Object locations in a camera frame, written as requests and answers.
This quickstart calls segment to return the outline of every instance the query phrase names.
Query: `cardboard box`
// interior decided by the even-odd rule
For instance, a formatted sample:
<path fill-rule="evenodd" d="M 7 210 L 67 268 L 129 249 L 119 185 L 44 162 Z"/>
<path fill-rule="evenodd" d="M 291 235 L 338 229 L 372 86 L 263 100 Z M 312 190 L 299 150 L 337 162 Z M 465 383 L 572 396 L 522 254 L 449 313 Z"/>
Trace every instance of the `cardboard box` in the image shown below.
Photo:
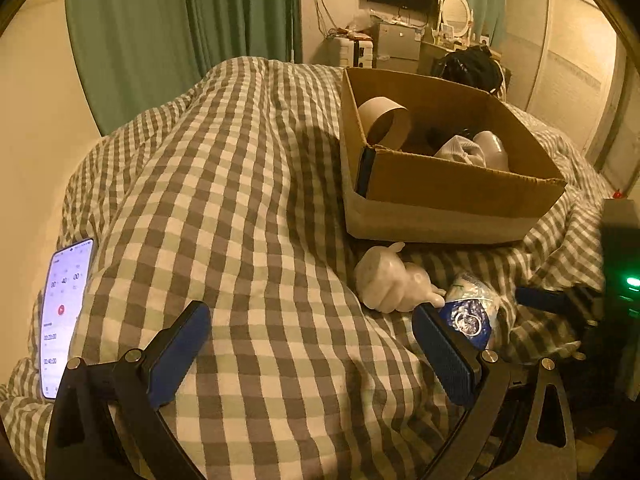
<path fill-rule="evenodd" d="M 511 173 L 370 146 L 358 106 L 385 96 L 409 110 L 410 144 L 429 128 L 490 130 Z M 342 76 L 340 160 L 347 231 L 356 238 L 498 244 L 522 240 L 564 192 L 562 174 L 498 99 L 442 79 L 366 68 Z"/>

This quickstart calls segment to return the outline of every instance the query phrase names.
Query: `round mirror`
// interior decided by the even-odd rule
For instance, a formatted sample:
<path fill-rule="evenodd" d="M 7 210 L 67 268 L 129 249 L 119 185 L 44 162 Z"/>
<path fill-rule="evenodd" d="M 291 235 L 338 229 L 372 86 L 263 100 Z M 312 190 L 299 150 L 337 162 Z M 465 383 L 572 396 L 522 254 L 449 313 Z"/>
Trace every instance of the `round mirror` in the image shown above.
<path fill-rule="evenodd" d="M 442 22 L 453 28 L 453 37 L 461 38 L 469 30 L 471 11 L 466 0 L 444 0 Z"/>

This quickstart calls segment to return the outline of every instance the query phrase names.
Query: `bed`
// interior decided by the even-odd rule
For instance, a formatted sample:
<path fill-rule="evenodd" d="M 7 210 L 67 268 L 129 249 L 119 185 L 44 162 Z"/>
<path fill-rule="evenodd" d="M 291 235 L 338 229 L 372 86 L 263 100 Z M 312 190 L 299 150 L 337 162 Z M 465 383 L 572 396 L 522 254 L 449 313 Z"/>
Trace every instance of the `bed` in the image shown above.
<path fill-rule="evenodd" d="M 460 416 L 410 316 L 367 310 L 353 292 L 362 248 L 342 212 L 340 78 L 225 61 L 105 137 L 66 188 L 58 247 L 97 245 L 70 354 L 113 361 L 191 300 L 211 309 L 211 338 L 162 408 L 208 478 L 415 479 Z M 578 343 L 563 320 L 518 306 L 514 287 L 600 290 L 598 220 L 612 190 L 561 132 L 512 110 L 564 174 L 564 195 L 513 246 L 409 244 L 401 256 L 442 288 L 461 270 L 490 284 L 501 301 L 493 348 L 530 362 Z M 2 421 L 34 478 L 52 411 L 38 380 L 41 303 L 29 355 L 0 386 Z"/>

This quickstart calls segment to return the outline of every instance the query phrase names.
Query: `white stuffed toy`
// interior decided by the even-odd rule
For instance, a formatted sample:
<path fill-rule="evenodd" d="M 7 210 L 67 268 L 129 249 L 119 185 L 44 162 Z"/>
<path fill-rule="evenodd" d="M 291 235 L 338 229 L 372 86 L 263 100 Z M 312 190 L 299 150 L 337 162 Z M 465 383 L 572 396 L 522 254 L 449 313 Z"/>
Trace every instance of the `white stuffed toy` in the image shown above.
<path fill-rule="evenodd" d="M 427 272 L 398 257 L 404 242 L 372 247 L 356 265 L 356 291 L 368 308 L 388 314 L 411 312 L 421 303 L 444 306 L 445 291 L 431 284 Z"/>

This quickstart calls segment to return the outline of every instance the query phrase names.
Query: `phone screen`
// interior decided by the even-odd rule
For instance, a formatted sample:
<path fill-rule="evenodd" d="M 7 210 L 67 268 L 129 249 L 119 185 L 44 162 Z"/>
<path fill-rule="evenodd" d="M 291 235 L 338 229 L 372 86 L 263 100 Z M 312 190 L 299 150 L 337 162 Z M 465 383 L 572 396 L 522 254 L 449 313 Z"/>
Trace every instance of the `phone screen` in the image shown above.
<path fill-rule="evenodd" d="M 93 248 L 92 239 L 84 240 L 51 259 L 40 325 L 40 384 L 46 399 L 56 398 L 65 371 Z"/>

